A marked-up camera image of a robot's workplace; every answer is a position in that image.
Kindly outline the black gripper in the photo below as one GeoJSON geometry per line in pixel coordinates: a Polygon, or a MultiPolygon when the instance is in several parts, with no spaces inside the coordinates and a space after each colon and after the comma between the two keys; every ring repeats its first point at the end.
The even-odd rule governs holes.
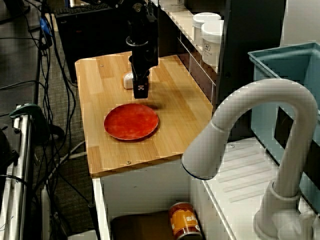
{"type": "Polygon", "coordinates": [[[126,44],[131,47],[133,95],[135,99],[147,99],[149,95],[149,69],[156,67],[158,61],[158,39],[149,39],[143,43],[134,43],[128,36],[126,44]]]}

